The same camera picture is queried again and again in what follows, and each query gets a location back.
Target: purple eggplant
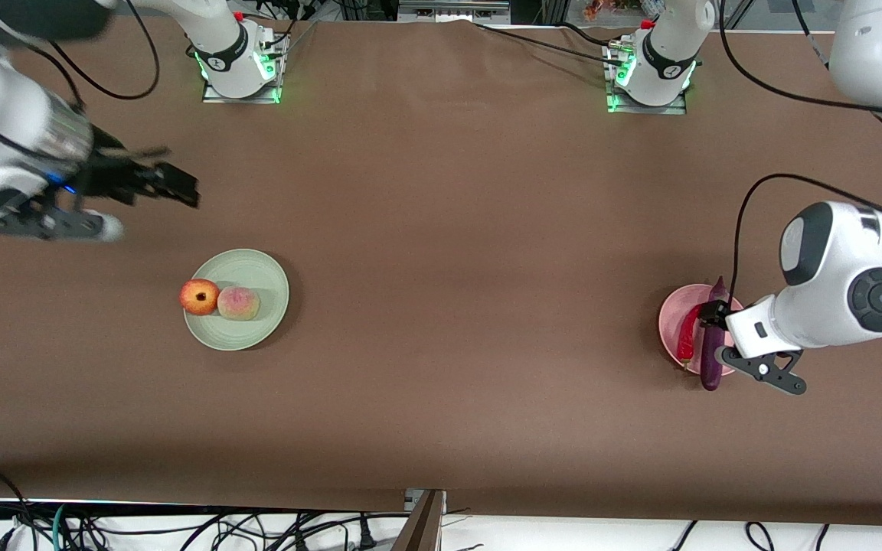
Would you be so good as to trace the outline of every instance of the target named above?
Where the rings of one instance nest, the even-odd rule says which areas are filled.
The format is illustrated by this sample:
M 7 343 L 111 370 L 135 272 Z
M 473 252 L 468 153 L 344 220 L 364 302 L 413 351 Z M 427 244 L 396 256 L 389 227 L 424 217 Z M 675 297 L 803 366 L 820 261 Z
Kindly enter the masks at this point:
M 710 300 L 728 299 L 727 289 L 724 286 L 724 278 L 717 280 L 717 284 L 710 290 Z M 700 351 L 700 382 L 706 390 L 717 390 L 720 386 L 720 377 L 724 372 L 717 362 L 717 349 L 724 345 L 725 331 L 721 328 L 710 327 L 703 331 L 703 349 Z

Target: tabletop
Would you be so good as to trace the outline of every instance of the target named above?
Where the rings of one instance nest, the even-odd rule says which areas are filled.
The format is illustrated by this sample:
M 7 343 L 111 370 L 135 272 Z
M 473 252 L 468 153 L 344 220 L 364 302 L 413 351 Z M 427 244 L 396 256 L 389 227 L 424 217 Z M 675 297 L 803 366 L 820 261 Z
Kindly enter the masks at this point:
M 441 487 L 476 513 L 882 523 L 882 339 L 806 352 L 791 397 L 703 391 L 655 328 L 673 289 L 728 275 L 757 178 L 882 201 L 872 116 L 755 87 L 715 34 L 686 116 L 612 114 L 601 65 L 464 21 L 320 24 L 279 105 L 204 105 L 181 29 L 147 22 L 157 90 L 83 85 L 88 114 L 171 147 L 202 205 L 89 202 L 125 223 L 113 244 L 0 237 L 0 470 L 27 495 L 385 510 Z M 838 97 L 802 36 L 731 40 L 764 80 Z M 151 77 L 133 20 L 67 52 L 122 93 Z M 823 199 L 757 192 L 742 301 L 782 288 L 781 230 Z M 240 247 L 281 262 L 291 304 L 217 352 L 176 295 Z

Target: apple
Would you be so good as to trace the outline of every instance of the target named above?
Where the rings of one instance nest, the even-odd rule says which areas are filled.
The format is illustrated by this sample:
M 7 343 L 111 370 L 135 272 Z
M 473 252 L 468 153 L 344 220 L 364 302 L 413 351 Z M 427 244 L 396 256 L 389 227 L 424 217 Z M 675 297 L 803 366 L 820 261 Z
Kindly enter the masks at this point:
M 217 308 L 227 320 L 253 320 L 260 309 L 260 298 L 247 287 L 224 287 L 217 298 Z
M 179 304 L 193 316 L 207 316 L 217 309 L 220 287 L 209 279 L 189 279 L 179 292 Z

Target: teal cable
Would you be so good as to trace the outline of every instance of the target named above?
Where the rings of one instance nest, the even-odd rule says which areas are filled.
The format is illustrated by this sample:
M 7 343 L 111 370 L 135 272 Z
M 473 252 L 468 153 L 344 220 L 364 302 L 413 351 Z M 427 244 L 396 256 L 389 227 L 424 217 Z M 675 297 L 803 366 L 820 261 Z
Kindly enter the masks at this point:
M 60 505 L 56 515 L 53 515 L 53 551 L 60 551 L 60 517 L 64 515 L 66 506 L 66 503 Z

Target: pink bowl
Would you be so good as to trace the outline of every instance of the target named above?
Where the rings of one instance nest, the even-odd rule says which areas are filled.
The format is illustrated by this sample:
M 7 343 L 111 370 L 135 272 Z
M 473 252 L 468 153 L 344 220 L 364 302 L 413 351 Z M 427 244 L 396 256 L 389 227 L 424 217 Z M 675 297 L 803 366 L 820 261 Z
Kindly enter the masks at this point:
M 658 311 L 658 337 L 662 340 L 662 346 L 665 352 L 673 362 L 679 364 L 680 367 L 686 367 L 692 373 L 700 374 L 700 351 L 703 349 L 703 328 L 697 324 L 696 341 L 693 343 L 693 360 L 689 364 L 683 365 L 679 358 L 676 358 L 676 344 L 679 342 L 679 327 L 686 319 L 686 314 L 693 309 L 696 304 L 703 304 L 710 299 L 710 291 L 714 287 L 706 285 L 706 283 L 694 283 L 679 287 L 662 302 L 662 308 Z M 743 310 L 743 306 L 736 298 L 731 305 L 733 310 Z M 724 344 L 733 346 L 734 339 L 730 336 L 730 332 L 724 335 Z M 734 373 L 730 367 L 724 367 L 724 374 Z

